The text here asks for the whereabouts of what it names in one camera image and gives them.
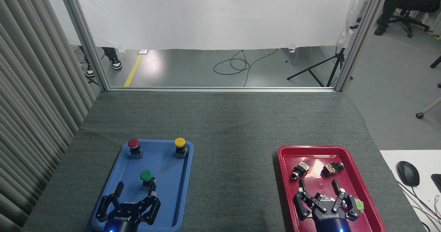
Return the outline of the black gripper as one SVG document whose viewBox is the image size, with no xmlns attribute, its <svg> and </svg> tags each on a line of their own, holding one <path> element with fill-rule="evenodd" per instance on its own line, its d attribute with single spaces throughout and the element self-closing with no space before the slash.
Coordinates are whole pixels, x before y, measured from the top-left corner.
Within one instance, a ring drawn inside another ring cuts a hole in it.
<svg viewBox="0 0 441 232">
<path fill-rule="evenodd" d="M 334 205 L 324 205 L 319 200 L 322 194 L 317 192 L 315 196 L 311 196 L 307 193 L 304 180 L 300 179 L 299 190 L 293 197 L 297 216 L 301 221 L 313 218 L 317 232 L 351 232 L 347 219 L 356 221 L 360 216 L 355 198 L 340 188 L 336 179 L 332 180 L 332 187 L 337 199 Z M 348 213 L 340 209 L 343 202 Z"/>
<path fill-rule="evenodd" d="M 123 182 L 119 182 L 112 194 L 104 195 L 97 208 L 95 218 L 99 222 L 106 221 L 104 232 L 137 232 L 140 222 L 153 225 L 156 215 L 159 212 L 161 203 L 156 197 L 156 186 L 148 189 L 146 198 L 135 203 L 121 203 L 118 201 L 122 190 Z M 107 213 L 109 205 L 114 206 L 114 210 Z"/>
</svg>

